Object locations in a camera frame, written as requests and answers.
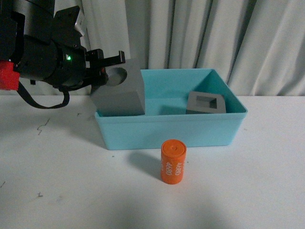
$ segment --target white tabletop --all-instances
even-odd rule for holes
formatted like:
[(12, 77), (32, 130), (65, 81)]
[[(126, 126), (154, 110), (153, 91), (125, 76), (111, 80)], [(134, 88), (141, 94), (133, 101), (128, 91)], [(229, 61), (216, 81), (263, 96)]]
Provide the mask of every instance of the white tabletop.
[(167, 185), (160, 149), (105, 149), (88, 97), (0, 96), (0, 228), (304, 229), (305, 97), (239, 98), (233, 143), (188, 148)]

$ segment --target curtain fold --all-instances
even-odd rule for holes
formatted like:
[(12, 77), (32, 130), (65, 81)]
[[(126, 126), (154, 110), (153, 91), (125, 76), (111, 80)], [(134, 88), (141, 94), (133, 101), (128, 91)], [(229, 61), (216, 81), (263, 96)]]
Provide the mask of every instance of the curtain fold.
[(237, 94), (305, 95), (305, 1), (258, 0), (229, 86)]
[[(57, 0), (55, 11), (75, 5), (88, 21), (82, 45), (105, 57), (123, 50), (142, 69), (214, 68), (236, 95), (305, 95), (304, 0)], [(31, 94), (60, 94), (21, 81)]]

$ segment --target plastic bin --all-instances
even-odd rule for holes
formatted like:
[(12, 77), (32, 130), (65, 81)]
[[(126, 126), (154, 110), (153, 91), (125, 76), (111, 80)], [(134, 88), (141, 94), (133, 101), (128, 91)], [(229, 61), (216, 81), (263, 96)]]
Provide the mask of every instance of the plastic bin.
[[(160, 148), (168, 139), (187, 147), (231, 144), (247, 109), (213, 69), (142, 70), (145, 115), (95, 113), (107, 149)], [(222, 94), (225, 114), (185, 114), (190, 91)]]

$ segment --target orange cylinder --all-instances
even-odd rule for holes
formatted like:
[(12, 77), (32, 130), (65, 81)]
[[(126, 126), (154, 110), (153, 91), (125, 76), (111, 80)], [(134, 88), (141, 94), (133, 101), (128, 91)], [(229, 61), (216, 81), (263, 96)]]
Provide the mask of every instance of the orange cylinder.
[(170, 139), (161, 146), (161, 179), (170, 185), (178, 184), (183, 178), (186, 146), (183, 142)]

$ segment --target gray block with hole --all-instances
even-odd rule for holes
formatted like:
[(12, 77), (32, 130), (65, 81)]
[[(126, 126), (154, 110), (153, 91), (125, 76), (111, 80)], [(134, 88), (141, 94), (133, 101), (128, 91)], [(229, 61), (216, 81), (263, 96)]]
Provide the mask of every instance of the gray block with hole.
[(190, 92), (186, 108), (187, 114), (226, 113), (224, 96), (204, 92)]
[(145, 92), (139, 63), (136, 59), (106, 67), (106, 85), (91, 91), (91, 99), (102, 116), (145, 114)]

